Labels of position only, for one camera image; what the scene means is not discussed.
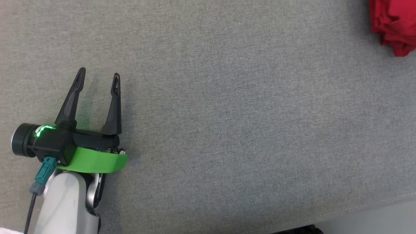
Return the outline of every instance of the gray fabric surface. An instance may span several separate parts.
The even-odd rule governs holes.
[[[416,53],[368,18],[365,0],[1,1],[0,226],[23,230],[40,166],[11,134],[53,123],[83,66],[80,128],[122,79],[103,234],[266,234],[414,196]]]

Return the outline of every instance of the green bracket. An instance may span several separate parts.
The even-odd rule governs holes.
[[[71,164],[57,168],[73,172],[108,174],[123,169],[126,163],[126,154],[111,154],[78,147]]]

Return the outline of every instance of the cable connector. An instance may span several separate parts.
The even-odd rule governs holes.
[[[30,187],[30,193],[37,195],[42,195],[43,190],[45,189],[46,182],[48,182],[49,177],[53,174],[58,163],[53,157],[46,157],[43,160],[42,166],[36,174],[35,182]]]

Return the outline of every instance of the teal connector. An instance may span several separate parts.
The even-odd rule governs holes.
[[[35,177],[35,182],[45,185],[49,177],[53,174],[54,170],[58,166],[55,158],[46,157]]]

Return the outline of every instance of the red garment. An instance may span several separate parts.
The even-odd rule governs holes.
[[[394,56],[404,57],[416,49],[416,0],[369,0],[371,30]]]

